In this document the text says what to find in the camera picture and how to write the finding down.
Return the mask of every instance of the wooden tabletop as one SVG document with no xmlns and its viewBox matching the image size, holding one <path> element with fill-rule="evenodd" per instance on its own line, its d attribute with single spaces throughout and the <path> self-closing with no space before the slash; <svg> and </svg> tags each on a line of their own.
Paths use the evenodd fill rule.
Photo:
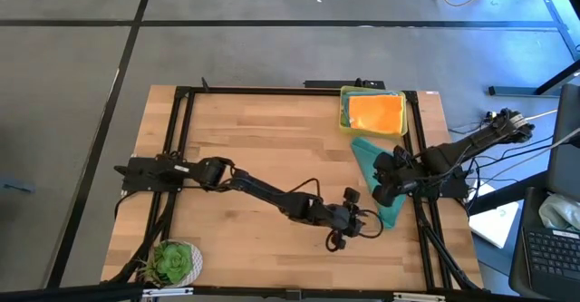
<svg viewBox="0 0 580 302">
<path fill-rule="evenodd" d="M 174 86 L 151 87 L 135 146 L 140 157 L 161 152 L 174 92 Z M 449 141 L 439 94 L 418 95 L 427 144 Z M 238 168 L 282 190 L 316 177 L 325 203 L 342 203 L 344 188 L 352 187 L 361 192 L 362 208 L 375 209 L 350 148 L 352 137 L 338 129 L 338 113 L 335 96 L 198 93 L 185 157 L 188 161 L 229 158 Z M 412 112 L 408 114 L 417 151 Z M 386 150 L 402 145 L 386 139 L 371 141 Z M 314 184 L 304 191 L 314 192 Z M 151 196 L 142 192 L 121 204 L 102 279 L 117 274 L 141 243 Z M 481 286 L 465 210 L 454 200 L 441 199 L 439 204 L 447 248 Z M 365 231 L 372 233 L 378 223 L 368 222 Z M 377 239 L 347 238 L 346 249 L 330 253 L 324 247 L 328 232 L 290 221 L 277 208 L 243 192 L 184 190 L 178 195 L 170 237 L 201 250 L 203 269 L 194 285 L 425 289 L 411 200 L 405 201 L 396 227 Z M 440 286 L 437 253 L 432 247 L 430 251 Z"/>
</svg>

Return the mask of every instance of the orange cloth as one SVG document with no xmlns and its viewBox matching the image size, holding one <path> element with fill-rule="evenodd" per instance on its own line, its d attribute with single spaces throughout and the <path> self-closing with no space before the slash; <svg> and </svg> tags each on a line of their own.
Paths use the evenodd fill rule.
<svg viewBox="0 0 580 302">
<path fill-rule="evenodd" d="M 398 95 L 351 96 L 348 100 L 351 127 L 384 134 L 401 134 L 402 104 L 403 99 Z"/>
</svg>

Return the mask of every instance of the succulent plant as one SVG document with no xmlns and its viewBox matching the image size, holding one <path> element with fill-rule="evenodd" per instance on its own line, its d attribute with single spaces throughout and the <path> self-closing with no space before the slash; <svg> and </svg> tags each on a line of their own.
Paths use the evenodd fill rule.
<svg viewBox="0 0 580 302">
<path fill-rule="evenodd" d="M 176 285 L 193 269 L 191 246 L 163 241 L 153 249 L 145 275 L 162 286 Z"/>
</svg>

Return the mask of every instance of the gray floor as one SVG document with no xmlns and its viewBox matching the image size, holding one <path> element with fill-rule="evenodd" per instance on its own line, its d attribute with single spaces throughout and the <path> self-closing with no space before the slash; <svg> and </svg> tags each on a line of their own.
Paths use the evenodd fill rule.
<svg viewBox="0 0 580 302">
<path fill-rule="evenodd" d="M 138 2 L 0 0 L 0 18 L 132 18 Z M 542 0 L 479 0 L 461 8 L 440 0 L 150 0 L 145 17 L 550 20 Z M 575 26 L 569 24 L 572 36 Z M 37 187 L 29 196 L 0 192 L 0 291 L 43 285 L 127 33 L 0 28 L 0 174 Z M 121 184 L 112 166 L 131 154 L 152 84 L 199 85 L 205 76 L 211 85 L 296 87 L 305 79 L 373 78 L 393 89 L 440 91 L 449 126 L 458 126 L 502 107 L 527 115 L 555 108 L 556 100 L 492 98 L 485 90 L 535 86 L 571 62 L 552 30 L 142 28 L 63 284 L 99 281 Z M 554 115 L 536 124 L 535 140 L 545 138 Z M 546 161 L 543 156 L 502 177 L 522 179 L 543 170 Z M 490 167 L 482 176 L 502 169 Z M 482 272 L 486 287 L 507 292 L 502 275 Z"/>
</svg>

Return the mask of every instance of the laptop keyboard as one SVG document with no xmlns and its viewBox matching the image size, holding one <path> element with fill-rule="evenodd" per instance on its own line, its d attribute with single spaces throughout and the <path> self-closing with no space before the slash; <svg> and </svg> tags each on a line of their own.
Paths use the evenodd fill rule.
<svg viewBox="0 0 580 302">
<path fill-rule="evenodd" d="M 530 271 L 580 280 L 580 236 L 552 229 L 527 229 L 526 254 Z"/>
</svg>

